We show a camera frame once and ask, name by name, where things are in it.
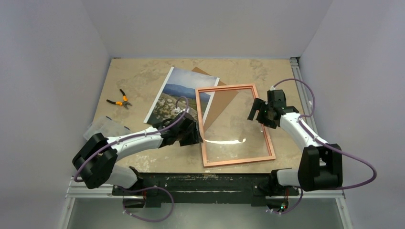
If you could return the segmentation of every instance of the beige tabletop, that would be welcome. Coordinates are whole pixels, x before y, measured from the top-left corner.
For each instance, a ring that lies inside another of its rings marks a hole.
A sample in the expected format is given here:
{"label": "beige tabletop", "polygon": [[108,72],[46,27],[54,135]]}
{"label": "beige tabletop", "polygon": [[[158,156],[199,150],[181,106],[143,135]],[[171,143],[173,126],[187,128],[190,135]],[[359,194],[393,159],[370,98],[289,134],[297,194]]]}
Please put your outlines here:
{"label": "beige tabletop", "polygon": [[[143,123],[143,120],[172,66],[188,70],[199,67],[228,85],[255,83],[259,97],[264,100],[267,100],[266,91],[271,85],[286,78],[293,78],[289,60],[112,59],[94,120],[106,115],[127,126],[132,132],[148,128],[150,125]],[[120,88],[133,104],[129,110],[106,102],[106,99],[122,99]],[[285,82],[277,88],[284,90],[288,105],[302,111],[297,87],[293,81]],[[183,173],[269,173],[273,169],[297,168],[301,152],[292,138],[281,128],[269,129],[269,132],[277,157],[274,161],[203,167],[200,145],[180,147],[175,143],[160,149],[139,152],[117,164],[133,166],[140,172]]]}

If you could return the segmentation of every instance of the picture frame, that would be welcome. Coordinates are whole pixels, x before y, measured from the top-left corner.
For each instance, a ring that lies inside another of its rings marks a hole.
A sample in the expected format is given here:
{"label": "picture frame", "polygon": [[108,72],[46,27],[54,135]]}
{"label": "picture frame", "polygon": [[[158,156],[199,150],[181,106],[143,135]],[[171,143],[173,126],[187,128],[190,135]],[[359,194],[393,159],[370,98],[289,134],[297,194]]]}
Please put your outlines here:
{"label": "picture frame", "polygon": [[274,153],[273,144],[270,139],[270,134],[264,125],[261,125],[263,130],[263,135],[266,141],[268,156],[261,156],[261,157],[252,157],[252,158],[245,158],[245,159],[235,159],[235,160],[226,160],[226,161],[218,161],[218,162],[208,162],[207,158],[207,142],[205,141],[205,133],[203,128],[203,119],[202,119],[202,109],[200,104],[200,93],[207,93],[207,92],[218,92],[218,91],[231,91],[231,90],[246,90],[250,89],[252,91],[252,99],[258,98],[259,95],[257,93],[257,89],[255,84],[237,84],[237,85],[223,85],[223,86],[214,86],[214,87],[200,87],[195,89],[195,97],[197,103],[197,113],[198,113],[198,124],[199,124],[199,131],[203,142],[201,143],[202,149],[202,162],[204,167],[213,167],[213,166],[225,166],[225,165],[233,165],[233,164],[242,164],[242,163],[250,163],[250,162],[258,162],[258,161],[268,161],[268,160],[275,160],[276,155]]}

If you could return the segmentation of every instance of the printed photograph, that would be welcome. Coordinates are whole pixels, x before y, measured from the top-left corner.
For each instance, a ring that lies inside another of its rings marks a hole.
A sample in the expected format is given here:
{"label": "printed photograph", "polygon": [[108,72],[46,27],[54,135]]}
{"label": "printed photograph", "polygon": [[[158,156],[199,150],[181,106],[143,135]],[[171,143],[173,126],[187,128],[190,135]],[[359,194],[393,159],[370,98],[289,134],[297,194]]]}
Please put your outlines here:
{"label": "printed photograph", "polygon": [[[195,100],[195,88],[217,86],[219,78],[212,77],[189,70],[172,67],[166,77],[144,123],[155,124],[168,118],[176,117],[174,111],[177,99],[184,96],[189,100],[189,113],[195,120],[197,116],[197,102]],[[200,93],[203,120],[209,111],[213,93]],[[180,109],[186,107],[185,100],[178,103]]]}

